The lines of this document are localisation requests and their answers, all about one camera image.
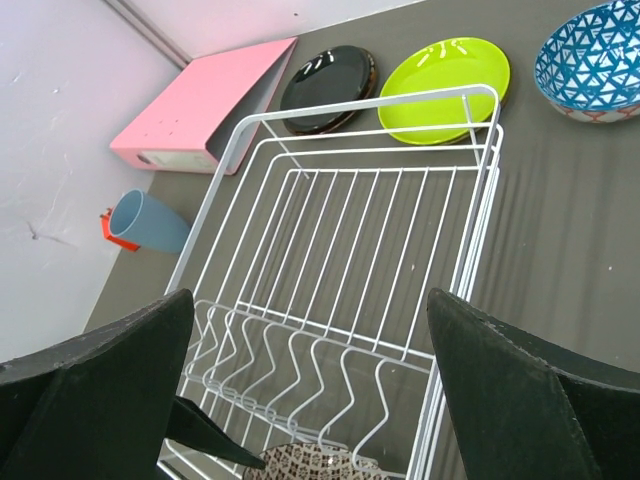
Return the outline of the red patterned white bowl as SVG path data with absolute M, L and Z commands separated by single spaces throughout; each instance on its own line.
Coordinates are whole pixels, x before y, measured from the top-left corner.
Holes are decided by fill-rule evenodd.
M 289 443 L 259 454 L 264 469 L 246 468 L 243 479 L 386 479 L 376 461 L 352 462 L 350 451 L 316 443 Z

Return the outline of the lime green plate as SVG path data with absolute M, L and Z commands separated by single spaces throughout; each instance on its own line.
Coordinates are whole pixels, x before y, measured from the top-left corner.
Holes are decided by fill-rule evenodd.
M 382 97 L 427 90 L 484 84 L 503 101 L 509 89 L 511 68 L 506 54 L 495 44 L 476 37 L 455 37 L 432 43 L 405 59 L 384 83 Z M 494 100 L 486 94 L 448 97 L 378 109 L 381 126 L 396 140 L 411 145 L 455 143 L 469 130 L 423 130 L 420 126 L 487 121 Z

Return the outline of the black plate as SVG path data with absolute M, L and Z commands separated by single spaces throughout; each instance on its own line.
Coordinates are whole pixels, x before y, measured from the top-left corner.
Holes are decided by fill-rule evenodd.
M 378 69 L 371 53 L 353 45 L 320 52 L 302 65 L 285 87 L 281 110 L 316 107 L 364 100 L 374 95 Z M 315 135 L 336 130 L 355 111 L 320 114 L 283 120 L 294 135 Z

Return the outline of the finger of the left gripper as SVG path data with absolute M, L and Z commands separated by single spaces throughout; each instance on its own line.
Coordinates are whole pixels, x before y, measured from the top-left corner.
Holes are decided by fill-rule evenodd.
M 175 397 L 169 416 L 169 439 L 210 456 L 263 470 L 265 461 L 232 440 L 192 400 Z

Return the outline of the white wire dish rack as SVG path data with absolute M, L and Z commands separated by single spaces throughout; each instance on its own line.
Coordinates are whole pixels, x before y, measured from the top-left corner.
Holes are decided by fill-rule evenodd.
M 178 392 L 244 448 L 430 479 L 446 406 L 433 288 L 469 298 L 503 130 L 485 84 L 252 114 L 169 281 L 195 328 Z

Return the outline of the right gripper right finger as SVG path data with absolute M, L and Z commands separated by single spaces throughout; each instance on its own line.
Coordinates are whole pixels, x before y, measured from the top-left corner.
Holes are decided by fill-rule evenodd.
M 428 294 L 427 317 L 468 478 L 638 478 L 638 373 L 439 288 Z

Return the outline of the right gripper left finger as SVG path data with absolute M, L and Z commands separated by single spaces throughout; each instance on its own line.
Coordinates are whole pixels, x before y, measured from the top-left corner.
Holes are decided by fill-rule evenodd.
M 177 290 L 1 365 L 4 479 L 155 479 L 191 338 Z

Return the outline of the blue patterned bowl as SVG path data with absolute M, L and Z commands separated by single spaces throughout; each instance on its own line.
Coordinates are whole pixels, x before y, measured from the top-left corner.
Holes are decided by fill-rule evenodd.
M 554 31 L 534 61 L 534 81 L 560 114 L 606 124 L 639 115 L 639 3 L 610 1 Z

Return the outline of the blue plastic cup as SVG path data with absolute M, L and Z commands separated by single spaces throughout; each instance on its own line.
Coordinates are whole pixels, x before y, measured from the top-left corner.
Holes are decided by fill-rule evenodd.
M 111 233 L 148 249 L 179 254 L 191 227 L 172 208 L 152 195 L 133 189 L 112 209 Z

